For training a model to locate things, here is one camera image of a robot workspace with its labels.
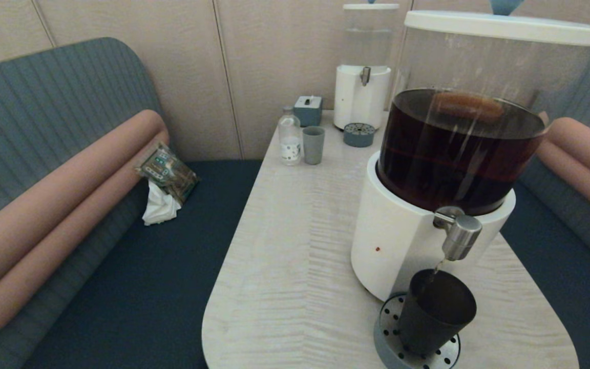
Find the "clear plastic bottle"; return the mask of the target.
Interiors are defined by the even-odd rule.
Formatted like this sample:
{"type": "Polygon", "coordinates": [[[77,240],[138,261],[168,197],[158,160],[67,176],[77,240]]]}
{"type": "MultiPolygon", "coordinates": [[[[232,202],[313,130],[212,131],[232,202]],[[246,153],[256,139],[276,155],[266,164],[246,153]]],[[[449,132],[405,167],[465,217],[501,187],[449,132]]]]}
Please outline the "clear plastic bottle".
{"type": "Polygon", "coordinates": [[[301,122],[295,116],[293,107],[284,107],[283,115],[277,122],[279,134],[280,157],[286,166],[295,166],[300,163],[301,149],[301,122]]]}

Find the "large white dispenser lid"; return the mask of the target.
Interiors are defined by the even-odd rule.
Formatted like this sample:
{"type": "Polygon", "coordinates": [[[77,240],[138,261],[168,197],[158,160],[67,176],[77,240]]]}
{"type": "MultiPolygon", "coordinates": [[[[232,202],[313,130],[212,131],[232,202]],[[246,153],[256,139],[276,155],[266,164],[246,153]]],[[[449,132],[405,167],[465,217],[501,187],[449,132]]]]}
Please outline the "large white dispenser lid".
{"type": "Polygon", "coordinates": [[[410,10],[404,25],[410,29],[440,33],[590,47],[590,24],[558,19],[454,10],[410,10]]]}

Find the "large tea beverage dispenser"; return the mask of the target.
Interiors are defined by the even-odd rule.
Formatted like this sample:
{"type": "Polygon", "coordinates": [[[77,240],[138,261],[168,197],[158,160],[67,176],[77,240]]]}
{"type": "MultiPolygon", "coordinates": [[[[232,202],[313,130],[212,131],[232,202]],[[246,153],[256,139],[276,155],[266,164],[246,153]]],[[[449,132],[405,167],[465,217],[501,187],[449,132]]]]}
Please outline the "large tea beverage dispenser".
{"type": "Polygon", "coordinates": [[[590,47],[407,29],[380,151],[367,165],[351,266],[379,300],[444,258],[438,208],[482,223],[457,273],[512,213],[513,185],[590,63],[590,47]]]}

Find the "small round grey drip tray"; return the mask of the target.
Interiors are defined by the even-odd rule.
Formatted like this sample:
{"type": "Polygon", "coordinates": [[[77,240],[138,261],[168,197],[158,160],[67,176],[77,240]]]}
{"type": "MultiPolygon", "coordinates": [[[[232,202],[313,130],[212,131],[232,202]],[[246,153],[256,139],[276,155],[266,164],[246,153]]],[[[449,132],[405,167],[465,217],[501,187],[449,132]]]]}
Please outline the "small round grey drip tray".
{"type": "Polygon", "coordinates": [[[370,147],[374,142],[376,128],[370,124],[350,123],[344,127],[345,145],[356,148],[370,147]]]}

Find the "grey plastic cup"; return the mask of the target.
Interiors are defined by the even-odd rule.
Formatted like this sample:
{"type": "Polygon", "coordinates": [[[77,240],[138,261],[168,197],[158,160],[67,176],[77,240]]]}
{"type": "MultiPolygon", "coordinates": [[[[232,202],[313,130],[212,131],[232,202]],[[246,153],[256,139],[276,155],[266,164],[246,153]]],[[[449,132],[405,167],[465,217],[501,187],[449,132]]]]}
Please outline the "grey plastic cup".
{"type": "Polygon", "coordinates": [[[323,158],[325,129],[319,126],[303,128],[304,159],[307,165],[319,165],[323,158]]]}

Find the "grey square tissue box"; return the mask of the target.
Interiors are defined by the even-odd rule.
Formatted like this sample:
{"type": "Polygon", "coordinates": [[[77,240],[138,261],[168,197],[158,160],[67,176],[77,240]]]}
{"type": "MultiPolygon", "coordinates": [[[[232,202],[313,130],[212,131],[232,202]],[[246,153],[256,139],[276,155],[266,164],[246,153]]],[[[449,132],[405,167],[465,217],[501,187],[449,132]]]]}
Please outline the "grey square tissue box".
{"type": "Polygon", "coordinates": [[[293,113],[300,120],[302,128],[320,126],[322,107],[323,98],[321,96],[300,96],[293,105],[293,113]]]}

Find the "small white dispenser lid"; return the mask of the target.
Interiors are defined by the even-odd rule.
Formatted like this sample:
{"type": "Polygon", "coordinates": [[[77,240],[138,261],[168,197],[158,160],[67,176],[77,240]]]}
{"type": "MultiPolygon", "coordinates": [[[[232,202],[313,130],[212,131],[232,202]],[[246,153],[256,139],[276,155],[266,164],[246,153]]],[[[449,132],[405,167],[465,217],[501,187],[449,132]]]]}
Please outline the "small white dispenser lid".
{"type": "Polygon", "coordinates": [[[343,5],[344,10],[398,10],[398,3],[347,3],[343,5]]]}

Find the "pink sofa bolster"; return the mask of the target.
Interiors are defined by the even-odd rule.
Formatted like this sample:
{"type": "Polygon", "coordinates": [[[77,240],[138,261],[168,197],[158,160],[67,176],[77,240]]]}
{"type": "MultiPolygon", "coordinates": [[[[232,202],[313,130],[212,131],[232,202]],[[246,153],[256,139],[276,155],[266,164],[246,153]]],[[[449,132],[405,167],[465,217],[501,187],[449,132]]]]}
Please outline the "pink sofa bolster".
{"type": "Polygon", "coordinates": [[[590,202],[590,127],[569,117],[555,119],[537,156],[590,202]]]}
{"type": "Polygon", "coordinates": [[[143,110],[0,210],[0,330],[136,186],[145,150],[169,140],[161,115],[143,110]]]}

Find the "black plastic cup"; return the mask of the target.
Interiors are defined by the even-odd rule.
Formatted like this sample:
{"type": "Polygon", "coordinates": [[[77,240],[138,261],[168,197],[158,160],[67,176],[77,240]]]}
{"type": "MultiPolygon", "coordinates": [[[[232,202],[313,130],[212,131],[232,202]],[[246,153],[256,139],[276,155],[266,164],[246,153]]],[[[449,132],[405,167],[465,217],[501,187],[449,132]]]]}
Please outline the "black plastic cup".
{"type": "Polygon", "coordinates": [[[473,322],[477,301],[465,283],[445,271],[418,271],[398,318],[399,339],[414,354],[430,355],[473,322]]]}

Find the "green snack packet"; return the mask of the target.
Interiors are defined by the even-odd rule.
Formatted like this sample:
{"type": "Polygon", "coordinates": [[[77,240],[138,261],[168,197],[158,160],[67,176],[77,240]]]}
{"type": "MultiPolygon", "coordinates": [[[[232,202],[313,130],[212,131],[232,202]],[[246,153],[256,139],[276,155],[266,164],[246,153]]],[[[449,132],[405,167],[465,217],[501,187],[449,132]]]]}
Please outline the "green snack packet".
{"type": "Polygon", "coordinates": [[[160,140],[150,144],[136,161],[134,170],[157,185],[165,194],[171,195],[181,206],[200,182],[199,175],[160,140]]]}

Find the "crumpled white tissue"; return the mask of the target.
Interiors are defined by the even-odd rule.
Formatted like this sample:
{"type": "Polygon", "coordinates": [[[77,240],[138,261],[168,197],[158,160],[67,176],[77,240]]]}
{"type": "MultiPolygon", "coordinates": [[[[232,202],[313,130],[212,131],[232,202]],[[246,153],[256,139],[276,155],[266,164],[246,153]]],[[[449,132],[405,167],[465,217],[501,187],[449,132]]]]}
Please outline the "crumpled white tissue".
{"type": "Polygon", "coordinates": [[[148,181],[148,197],[142,220],[145,226],[160,224],[177,217],[182,205],[172,195],[148,181]]]}

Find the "dark blue sofa seat cushion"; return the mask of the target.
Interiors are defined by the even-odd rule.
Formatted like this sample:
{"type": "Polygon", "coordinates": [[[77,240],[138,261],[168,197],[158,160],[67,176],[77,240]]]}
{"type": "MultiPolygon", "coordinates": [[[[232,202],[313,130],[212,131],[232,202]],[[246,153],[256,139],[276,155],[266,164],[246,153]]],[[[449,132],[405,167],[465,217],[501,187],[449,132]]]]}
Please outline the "dark blue sofa seat cushion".
{"type": "Polygon", "coordinates": [[[513,252],[554,309],[590,369],[590,248],[522,184],[501,229],[513,252]]]}
{"type": "Polygon", "coordinates": [[[189,162],[175,219],[136,220],[23,369],[208,369],[203,315],[262,162],[189,162]]]}

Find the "large round perforated drip tray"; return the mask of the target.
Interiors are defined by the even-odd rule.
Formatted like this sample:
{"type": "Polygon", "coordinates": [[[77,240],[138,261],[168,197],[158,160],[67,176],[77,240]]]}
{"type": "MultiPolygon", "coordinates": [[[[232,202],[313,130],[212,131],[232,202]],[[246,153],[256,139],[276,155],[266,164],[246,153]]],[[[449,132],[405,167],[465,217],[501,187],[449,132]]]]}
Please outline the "large round perforated drip tray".
{"type": "Polygon", "coordinates": [[[454,369],[461,354],[461,339],[454,335],[431,354],[415,354],[399,338],[398,314],[407,293],[396,294],[380,308],[374,324],[374,345],[387,369],[454,369]]]}

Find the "large silver dispenser tap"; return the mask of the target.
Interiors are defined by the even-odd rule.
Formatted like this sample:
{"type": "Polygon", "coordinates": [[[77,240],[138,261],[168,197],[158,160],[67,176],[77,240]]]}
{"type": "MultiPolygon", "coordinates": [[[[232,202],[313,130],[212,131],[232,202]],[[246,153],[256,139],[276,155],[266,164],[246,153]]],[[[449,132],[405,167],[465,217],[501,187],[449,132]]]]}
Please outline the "large silver dispenser tap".
{"type": "Polygon", "coordinates": [[[446,232],[441,249],[447,261],[465,259],[482,231],[482,223],[477,218],[454,206],[438,208],[433,225],[446,232]]]}

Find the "small water beverage dispenser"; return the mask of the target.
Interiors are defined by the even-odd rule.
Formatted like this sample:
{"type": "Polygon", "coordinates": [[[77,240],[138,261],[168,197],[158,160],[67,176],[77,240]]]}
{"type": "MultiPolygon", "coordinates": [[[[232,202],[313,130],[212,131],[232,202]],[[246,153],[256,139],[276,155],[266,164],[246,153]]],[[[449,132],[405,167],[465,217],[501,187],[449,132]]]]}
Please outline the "small water beverage dispenser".
{"type": "Polygon", "coordinates": [[[391,68],[388,66],[398,10],[343,10],[340,63],[335,70],[334,124],[370,124],[378,129],[386,107],[391,68]],[[363,87],[360,73],[371,68],[363,87]]]}

